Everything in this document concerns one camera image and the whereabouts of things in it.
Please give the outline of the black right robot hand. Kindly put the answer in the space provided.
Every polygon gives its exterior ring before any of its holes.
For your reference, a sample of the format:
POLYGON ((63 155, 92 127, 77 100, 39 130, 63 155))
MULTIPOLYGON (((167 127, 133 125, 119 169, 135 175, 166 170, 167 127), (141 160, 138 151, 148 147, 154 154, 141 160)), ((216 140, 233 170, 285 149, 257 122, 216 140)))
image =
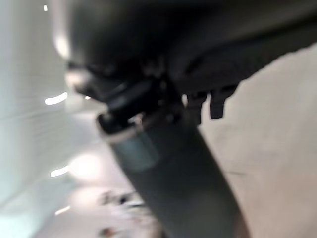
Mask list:
POLYGON ((248 238, 198 130, 239 83, 317 41, 314 0, 52 0, 65 79, 103 103, 101 137, 170 238, 248 238))

